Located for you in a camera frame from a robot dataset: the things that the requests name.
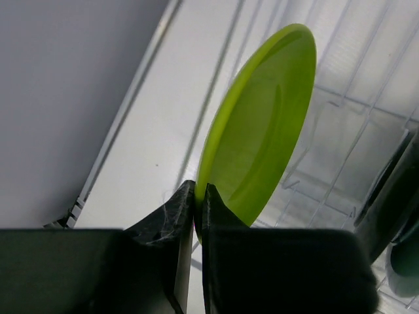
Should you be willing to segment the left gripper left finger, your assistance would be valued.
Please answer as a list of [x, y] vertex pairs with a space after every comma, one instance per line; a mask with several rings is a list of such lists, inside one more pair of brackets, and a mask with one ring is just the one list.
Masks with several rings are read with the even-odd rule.
[[186, 312], [194, 186], [125, 230], [1, 230], [1, 312]]

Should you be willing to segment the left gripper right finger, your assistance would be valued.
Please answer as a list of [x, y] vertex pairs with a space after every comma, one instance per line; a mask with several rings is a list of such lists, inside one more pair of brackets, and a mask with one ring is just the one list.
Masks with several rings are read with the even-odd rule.
[[251, 228], [206, 188], [202, 207], [206, 313], [374, 313], [376, 277], [346, 230]]

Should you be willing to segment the lime green plate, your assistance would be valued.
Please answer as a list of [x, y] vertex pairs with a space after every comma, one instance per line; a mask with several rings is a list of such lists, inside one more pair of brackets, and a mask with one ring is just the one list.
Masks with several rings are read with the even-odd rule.
[[206, 135], [194, 190], [202, 233], [209, 185], [246, 226], [273, 195], [299, 140], [317, 65], [313, 33], [289, 24], [271, 35], [229, 86]]

